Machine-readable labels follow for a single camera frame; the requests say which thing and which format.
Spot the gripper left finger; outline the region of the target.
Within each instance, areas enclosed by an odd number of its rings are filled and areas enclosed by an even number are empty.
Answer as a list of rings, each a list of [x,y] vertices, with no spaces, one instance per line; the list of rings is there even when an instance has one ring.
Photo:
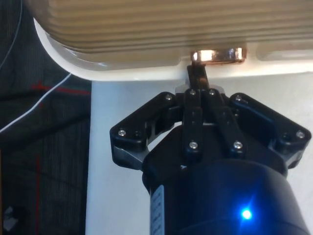
[[[141,169],[149,154],[148,145],[159,135],[183,121],[191,94],[162,92],[110,130],[112,159],[115,164]]]

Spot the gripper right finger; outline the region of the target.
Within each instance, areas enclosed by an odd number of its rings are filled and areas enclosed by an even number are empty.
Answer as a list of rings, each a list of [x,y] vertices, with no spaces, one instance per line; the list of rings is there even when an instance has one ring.
[[[204,65],[198,66],[198,88],[232,153],[246,157],[254,149],[244,137],[247,133],[265,150],[282,158],[286,168],[299,164],[312,138],[308,129],[244,93],[231,97],[221,94],[209,85]]]

